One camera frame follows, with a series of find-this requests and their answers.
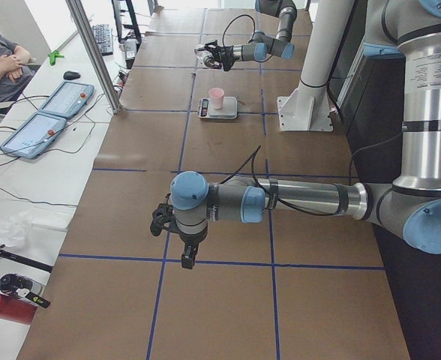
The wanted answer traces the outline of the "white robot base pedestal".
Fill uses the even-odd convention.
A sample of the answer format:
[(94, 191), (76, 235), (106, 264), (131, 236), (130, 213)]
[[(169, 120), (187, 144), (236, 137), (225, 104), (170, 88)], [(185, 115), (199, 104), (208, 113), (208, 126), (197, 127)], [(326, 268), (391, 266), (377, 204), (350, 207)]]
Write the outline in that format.
[(319, 3), (298, 87), (279, 97), (281, 131), (332, 131), (327, 97), (329, 74), (335, 62), (354, 0)]

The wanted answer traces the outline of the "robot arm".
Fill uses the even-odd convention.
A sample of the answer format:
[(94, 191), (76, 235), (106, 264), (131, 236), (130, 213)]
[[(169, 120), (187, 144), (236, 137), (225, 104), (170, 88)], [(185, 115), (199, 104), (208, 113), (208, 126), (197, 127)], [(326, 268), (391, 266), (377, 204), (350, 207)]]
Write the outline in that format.
[(236, 62), (265, 62), (271, 56), (291, 59), (295, 46), (290, 43), (297, 10), (293, 1), (257, 1), (256, 11), (279, 19), (275, 37), (253, 30), (246, 44), (219, 45), (216, 40), (200, 44), (194, 49), (196, 57), (211, 69), (229, 71)]
[[(317, 101), (326, 93), (331, 66), (355, 1), (319, 4), (298, 87), (279, 97), (282, 131), (319, 131)], [(276, 38), (255, 31), (249, 44), (218, 46), (217, 41), (195, 51), (208, 68), (228, 71), (235, 61), (266, 60), (268, 54), (287, 59), (297, 10), (293, 1), (256, 1), (256, 11), (277, 17)], [(231, 175), (208, 183), (194, 171), (180, 172), (170, 193), (152, 213), (150, 232), (176, 233), (184, 242), (181, 266), (192, 269), (208, 221), (259, 223), (272, 209), (305, 214), (352, 216), (377, 224), (408, 245), (441, 254), (441, 1), (367, 1), (364, 54), (404, 56), (404, 110), (401, 174), (392, 184), (354, 185), (281, 181)]]

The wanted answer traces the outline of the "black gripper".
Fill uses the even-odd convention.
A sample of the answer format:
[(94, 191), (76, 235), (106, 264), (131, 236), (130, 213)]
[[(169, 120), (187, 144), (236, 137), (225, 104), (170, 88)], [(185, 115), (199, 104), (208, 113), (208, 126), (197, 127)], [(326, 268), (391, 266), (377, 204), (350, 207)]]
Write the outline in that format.
[(170, 193), (152, 212), (152, 221), (150, 232), (153, 236), (159, 236), (163, 230), (178, 234), (185, 243), (184, 251), (181, 255), (181, 267), (183, 269), (192, 269), (195, 266), (197, 256), (197, 245), (202, 242), (208, 233), (208, 226), (202, 225), (202, 229), (194, 229), (193, 233), (187, 233), (180, 228), (176, 222), (173, 205), (169, 204)]
[(204, 46), (222, 64), (221, 70), (229, 71), (235, 64), (233, 46), (219, 46), (217, 41), (212, 41)]

